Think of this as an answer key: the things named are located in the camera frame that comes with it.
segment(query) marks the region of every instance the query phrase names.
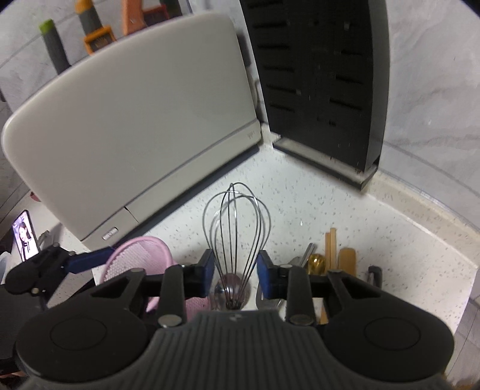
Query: wooden spatula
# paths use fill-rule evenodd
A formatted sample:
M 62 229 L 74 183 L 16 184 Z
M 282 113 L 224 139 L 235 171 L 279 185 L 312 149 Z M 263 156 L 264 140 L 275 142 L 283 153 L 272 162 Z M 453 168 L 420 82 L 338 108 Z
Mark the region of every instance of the wooden spatula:
M 338 268 L 357 277 L 357 254 L 353 248 L 342 248 L 338 252 Z
M 331 228 L 329 233 L 325 233 L 325 272 L 329 269 L 336 268 L 336 229 Z M 328 323 L 325 307 L 322 305 L 322 313 L 320 314 L 320 324 Z

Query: marble wall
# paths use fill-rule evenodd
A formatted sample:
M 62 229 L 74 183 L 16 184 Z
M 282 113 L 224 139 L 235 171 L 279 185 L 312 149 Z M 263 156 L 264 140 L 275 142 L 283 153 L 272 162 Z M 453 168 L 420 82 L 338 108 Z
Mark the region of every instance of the marble wall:
M 480 17 L 460 0 L 387 0 L 380 168 L 480 227 Z
M 8 104 L 0 101 L 0 129 L 11 114 Z M 28 187 L 13 170 L 0 148 L 0 222 L 27 192 Z
M 181 5 L 186 8 L 186 1 Z M 461 0 L 386 0 L 390 93 L 380 168 L 480 227 L 480 18 Z M 144 0 L 155 5 L 158 0 Z M 121 36 L 121 1 L 97 0 L 102 22 Z M 245 36 L 253 79 L 255 59 L 239 0 L 190 0 L 194 12 L 228 14 Z M 86 56 L 73 0 L 16 0 L 0 14 L 0 88 L 16 110 L 55 77 L 38 31 L 52 18 L 67 56 Z M 258 114 L 267 120 L 259 84 Z

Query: kitchen countertop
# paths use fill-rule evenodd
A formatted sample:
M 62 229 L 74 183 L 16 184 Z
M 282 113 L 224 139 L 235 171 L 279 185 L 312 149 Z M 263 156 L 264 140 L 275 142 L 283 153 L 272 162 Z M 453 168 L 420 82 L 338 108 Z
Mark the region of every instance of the kitchen countertop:
M 456 330 L 477 266 L 448 240 L 380 201 L 378 193 L 372 195 L 375 191 L 360 193 L 274 150 L 270 143 L 146 235 L 165 241 L 180 264 L 196 263 L 207 248 L 202 230 L 204 206 L 231 182 L 246 183 L 270 210 L 272 231 L 265 250 L 275 264 L 301 256 L 309 242 L 317 244 L 316 252 L 324 253 L 324 233 L 335 227 L 337 250 L 352 247 L 357 251 L 359 278 L 366 278 L 370 265 L 382 267 L 385 291 L 437 315 Z M 37 235 L 58 222 L 45 206 L 28 197 L 16 209 L 20 208 L 29 209 Z M 66 229 L 60 244 L 78 253 L 86 250 Z M 17 251 L 13 257 L 19 258 Z M 100 271 L 94 270 L 96 280 Z M 255 309 L 255 271 L 250 283 L 252 293 L 245 308 Z

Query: pink strainer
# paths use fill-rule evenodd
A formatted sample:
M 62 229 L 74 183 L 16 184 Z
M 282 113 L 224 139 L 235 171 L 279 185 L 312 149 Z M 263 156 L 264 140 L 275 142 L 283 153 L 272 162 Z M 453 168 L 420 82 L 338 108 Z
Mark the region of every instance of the pink strainer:
M 147 275 L 163 274 L 165 270 L 177 264 L 167 244 L 156 237 L 136 237 L 120 245 L 105 263 L 100 283 L 112 279 L 132 268 L 144 268 Z M 155 309 L 159 297 L 150 298 L 147 312 Z M 197 312 L 209 310 L 208 298 L 190 298 L 185 302 L 187 319 L 192 319 Z

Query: phone screen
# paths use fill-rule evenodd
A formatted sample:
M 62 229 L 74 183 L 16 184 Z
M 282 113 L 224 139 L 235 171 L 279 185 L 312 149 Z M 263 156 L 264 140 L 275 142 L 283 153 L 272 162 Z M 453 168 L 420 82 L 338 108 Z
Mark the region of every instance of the phone screen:
M 35 256 L 39 250 L 36 244 L 36 237 L 33 231 L 30 215 L 27 210 L 22 211 L 12 225 L 15 243 L 22 261 L 28 260 Z

